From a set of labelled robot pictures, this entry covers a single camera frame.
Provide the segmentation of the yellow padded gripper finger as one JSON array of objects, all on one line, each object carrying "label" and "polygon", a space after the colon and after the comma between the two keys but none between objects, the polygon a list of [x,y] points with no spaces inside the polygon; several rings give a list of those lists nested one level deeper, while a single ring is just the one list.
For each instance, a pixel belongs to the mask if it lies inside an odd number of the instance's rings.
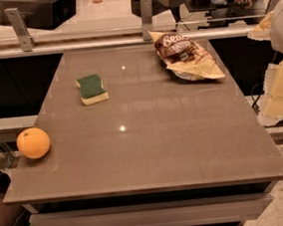
[{"label": "yellow padded gripper finger", "polygon": [[257,119],[263,126],[273,126],[283,119],[283,60],[279,64],[268,65],[264,92],[259,99]]},{"label": "yellow padded gripper finger", "polygon": [[270,25],[274,11],[268,13],[251,31],[247,38],[256,41],[270,41]]}]

